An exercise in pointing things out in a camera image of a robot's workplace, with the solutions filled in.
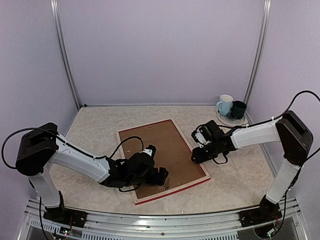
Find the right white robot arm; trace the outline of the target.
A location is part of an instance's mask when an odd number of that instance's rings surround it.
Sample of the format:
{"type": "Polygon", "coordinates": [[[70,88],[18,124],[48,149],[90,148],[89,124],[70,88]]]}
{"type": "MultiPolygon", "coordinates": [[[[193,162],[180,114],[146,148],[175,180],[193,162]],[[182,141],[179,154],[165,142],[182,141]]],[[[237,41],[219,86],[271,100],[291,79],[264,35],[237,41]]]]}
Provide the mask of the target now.
{"type": "Polygon", "coordinates": [[[215,161],[219,155],[226,157],[230,152],[253,145],[281,143],[284,161],[265,194],[268,202],[255,212],[260,222],[268,221],[275,214],[273,204],[277,204],[297,181],[314,140],[311,131],[292,110],[259,124],[231,127],[228,132],[211,120],[198,126],[191,136],[199,144],[191,155],[196,164],[215,161]]]}

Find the white coaster plate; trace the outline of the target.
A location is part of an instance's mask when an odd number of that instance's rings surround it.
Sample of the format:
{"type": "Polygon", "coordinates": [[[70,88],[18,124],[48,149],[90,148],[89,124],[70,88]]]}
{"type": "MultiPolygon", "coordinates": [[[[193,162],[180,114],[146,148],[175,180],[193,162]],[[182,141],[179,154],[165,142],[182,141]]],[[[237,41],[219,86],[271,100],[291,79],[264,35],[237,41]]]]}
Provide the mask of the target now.
{"type": "Polygon", "coordinates": [[[249,124],[246,117],[242,117],[241,119],[231,119],[227,116],[221,115],[218,110],[216,110],[216,116],[218,120],[224,125],[228,127],[235,127],[235,126],[246,126],[249,124]]]}

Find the dark green mug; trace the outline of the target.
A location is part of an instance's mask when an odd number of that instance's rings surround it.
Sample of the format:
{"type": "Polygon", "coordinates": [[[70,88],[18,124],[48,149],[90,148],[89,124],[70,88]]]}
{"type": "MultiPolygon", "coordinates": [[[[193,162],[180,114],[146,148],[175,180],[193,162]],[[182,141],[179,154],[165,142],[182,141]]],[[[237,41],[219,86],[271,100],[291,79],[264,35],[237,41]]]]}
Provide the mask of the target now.
{"type": "Polygon", "coordinates": [[[236,100],[232,103],[230,116],[233,119],[240,120],[244,117],[246,110],[247,104],[242,101],[236,100]]]}

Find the aluminium corner post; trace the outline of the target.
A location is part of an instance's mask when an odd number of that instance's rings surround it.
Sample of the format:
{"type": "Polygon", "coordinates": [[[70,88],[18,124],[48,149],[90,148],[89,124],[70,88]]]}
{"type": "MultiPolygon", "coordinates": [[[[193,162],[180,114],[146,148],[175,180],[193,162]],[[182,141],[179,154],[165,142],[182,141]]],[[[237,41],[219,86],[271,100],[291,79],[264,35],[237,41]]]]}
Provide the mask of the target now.
{"type": "Polygon", "coordinates": [[[66,50],[62,22],[60,18],[59,1],[50,0],[50,8],[52,13],[53,25],[55,29],[56,38],[57,38],[58,48],[59,48],[59,52],[62,60],[62,65],[67,78],[67,83],[70,88],[71,96],[74,101],[75,107],[79,111],[82,107],[82,103],[81,103],[79,93],[73,78],[72,70],[70,67],[70,61],[69,61],[67,50],[66,50]]]}
{"type": "Polygon", "coordinates": [[[254,59],[253,59],[253,65],[249,75],[249,82],[248,82],[247,89],[244,96],[244,102],[247,105],[249,105],[250,99],[253,94],[260,62],[261,62],[263,51],[264,51],[264,45],[266,41],[266,35],[267,35],[269,19],[270,19],[271,5],[272,5],[271,0],[263,1],[263,11],[262,11],[261,24],[260,24],[259,34],[258,34],[258,41],[257,41],[254,59]]]}

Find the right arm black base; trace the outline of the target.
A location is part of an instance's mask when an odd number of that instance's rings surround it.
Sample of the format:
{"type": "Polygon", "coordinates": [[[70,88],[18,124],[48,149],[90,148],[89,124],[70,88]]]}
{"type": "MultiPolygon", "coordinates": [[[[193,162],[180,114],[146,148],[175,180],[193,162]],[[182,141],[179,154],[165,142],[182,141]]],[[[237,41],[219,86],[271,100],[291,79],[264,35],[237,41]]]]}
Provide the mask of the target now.
{"type": "Polygon", "coordinates": [[[282,218],[279,203],[273,203],[264,196],[257,208],[239,212],[241,226],[249,227],[282,218]]]}

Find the light blue mug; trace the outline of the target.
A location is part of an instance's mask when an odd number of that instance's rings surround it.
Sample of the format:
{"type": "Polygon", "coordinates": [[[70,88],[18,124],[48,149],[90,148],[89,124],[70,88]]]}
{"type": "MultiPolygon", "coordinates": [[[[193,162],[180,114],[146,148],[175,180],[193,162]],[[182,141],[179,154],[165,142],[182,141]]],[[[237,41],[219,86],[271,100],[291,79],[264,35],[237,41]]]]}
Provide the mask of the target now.
{"type": "Polygon", "coordinates": [[[217,111],[221,116],[226,116],[231,111],[234,98],[227,94],[222,94],[216,104],[217,111]]]}

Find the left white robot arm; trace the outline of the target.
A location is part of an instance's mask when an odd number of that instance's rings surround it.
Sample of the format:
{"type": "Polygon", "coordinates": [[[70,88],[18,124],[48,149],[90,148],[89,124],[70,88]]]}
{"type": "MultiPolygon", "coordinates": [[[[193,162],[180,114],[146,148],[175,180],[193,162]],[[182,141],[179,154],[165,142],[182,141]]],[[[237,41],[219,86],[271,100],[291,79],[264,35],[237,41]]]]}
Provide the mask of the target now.
{"type": "Polygon", "coordinates": [[[70,218],[70,211],[63,206],[62,194],[55,187],[47,164],[63,166],[108,188],[163,186],[169,172],[155,166],[155,153],[156,147],[149,145],[128,159],[98,157],[72,145],[58,133],[57,125],[49,122],[27,129],[20,141],[15,167],[28,177],[50,214],[63,223],[70,218]]]}

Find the right aluminium corner post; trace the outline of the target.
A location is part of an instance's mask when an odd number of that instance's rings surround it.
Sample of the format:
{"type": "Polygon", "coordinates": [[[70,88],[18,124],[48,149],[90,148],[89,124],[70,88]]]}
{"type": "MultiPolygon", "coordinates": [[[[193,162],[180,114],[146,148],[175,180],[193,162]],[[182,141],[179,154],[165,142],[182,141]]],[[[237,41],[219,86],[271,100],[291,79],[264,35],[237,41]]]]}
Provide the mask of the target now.
{"type": "Polygon", "coordinates": [[[260,62],[261,62],[263,51],[264,51],[264,45],[266,41],[266,35],[267,35],[269,19],[270,19],[271,5],[272,5],[271,0],[263,1],[263,11],[262,11],[261,24],[260,24],[259,34],[258,34],[258,41],[257,41],[254,59],[253,59],[253,65],[249,75],[249,82],[248,82],[247,89],[244,96],[244,102],[247,105],[249,105],[250,99],[253,94],[260,62]]]}

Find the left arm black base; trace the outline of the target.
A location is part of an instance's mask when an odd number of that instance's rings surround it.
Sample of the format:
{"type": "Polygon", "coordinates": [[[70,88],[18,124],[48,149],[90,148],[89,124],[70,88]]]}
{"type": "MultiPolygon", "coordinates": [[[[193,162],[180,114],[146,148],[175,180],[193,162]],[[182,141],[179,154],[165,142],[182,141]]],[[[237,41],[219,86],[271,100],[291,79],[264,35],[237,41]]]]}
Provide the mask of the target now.
{"type": "Polygon", "coordinates": [[[45,207],[43,217],[55,223],[84,228],[88,213],[65,207],[63,195],[60,191],[58,193],[60,200],[59,206],[54,208],[45,207]]]}

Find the left aluminium corner post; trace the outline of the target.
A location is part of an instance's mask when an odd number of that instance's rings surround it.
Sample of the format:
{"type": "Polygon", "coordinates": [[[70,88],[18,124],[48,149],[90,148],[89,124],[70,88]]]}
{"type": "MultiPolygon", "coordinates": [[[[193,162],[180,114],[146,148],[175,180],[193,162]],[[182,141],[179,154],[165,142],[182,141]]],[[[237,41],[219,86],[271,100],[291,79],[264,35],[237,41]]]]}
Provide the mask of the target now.
{"type": "Polygon", "coordinates": [[[73,78],[72,70],[70,67],[70,61],[69,61],[67,50],[66,50],[62,22],[60,18],[59,1],[50,0],[50,8],[52,13],[53,25],[55,29],[56,38],[57,38],[58,48],[59,48],[59,52],[62,60],[62,65],[67,78],[67,83],[70,88],[71,96],[74,101],[75,107],[79,111],[82,107],[82,103],[81,103],[79,93],[73,78]]]}

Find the aluminium front rail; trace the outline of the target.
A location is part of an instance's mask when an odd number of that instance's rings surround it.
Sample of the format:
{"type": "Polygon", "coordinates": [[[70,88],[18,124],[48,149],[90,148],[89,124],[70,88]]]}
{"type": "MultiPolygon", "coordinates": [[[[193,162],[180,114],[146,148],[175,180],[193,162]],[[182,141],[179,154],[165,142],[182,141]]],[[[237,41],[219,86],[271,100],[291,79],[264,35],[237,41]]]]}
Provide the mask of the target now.
{"type": "Polygon", "coordinates": [[[295,198],[281,200],[283,217],[245,225],[242,209],[200,214],[137,215],[87,210],[82,227],[40,219],[44,207],[28,201],[17,240],[307,240],[295,198]]]}

